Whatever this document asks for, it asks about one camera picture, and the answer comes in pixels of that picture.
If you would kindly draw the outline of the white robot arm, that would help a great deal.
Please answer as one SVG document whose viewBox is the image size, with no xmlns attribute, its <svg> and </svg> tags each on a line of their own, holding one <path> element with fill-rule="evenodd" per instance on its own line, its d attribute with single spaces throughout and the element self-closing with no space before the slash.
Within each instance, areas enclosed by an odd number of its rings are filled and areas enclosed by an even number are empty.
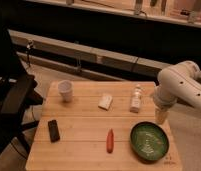
<svg viewBox="0 0 201 171">
<path fill-rule="evenodd" d="M 183 61 L 162 69 L 157 76 L 159 85 L 153 92 L 156 105 L 155 121 L 163 124 L 171 108 L 180 98 L 201 111 L 201 83 L 197 81 L 199 66 L 193 61 Z"/>
</svg>

